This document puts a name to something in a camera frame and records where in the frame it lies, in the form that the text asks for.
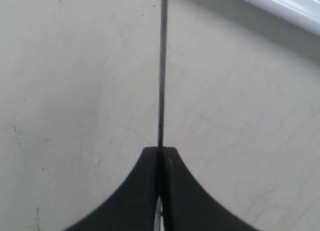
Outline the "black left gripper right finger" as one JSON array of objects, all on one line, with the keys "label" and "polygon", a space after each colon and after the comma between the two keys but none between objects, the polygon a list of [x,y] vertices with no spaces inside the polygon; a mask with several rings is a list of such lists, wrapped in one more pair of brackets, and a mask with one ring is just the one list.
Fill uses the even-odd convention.
[{"label": "black left gripper right finger", "polygon": [[166,231],[253,231],[229,212],[193,177],[177,149],[164,147],[159,158],[160,197]]}]

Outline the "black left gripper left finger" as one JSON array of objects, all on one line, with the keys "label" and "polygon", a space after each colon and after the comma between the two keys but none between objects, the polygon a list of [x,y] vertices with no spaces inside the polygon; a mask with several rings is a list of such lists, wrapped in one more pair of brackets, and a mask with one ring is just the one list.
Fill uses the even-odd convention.
[{"label": "black left gripper left finger", "polygon": [[68,231],[152,231],[155,223],[158,149],[143,148],[137,163],[98,208]]}]

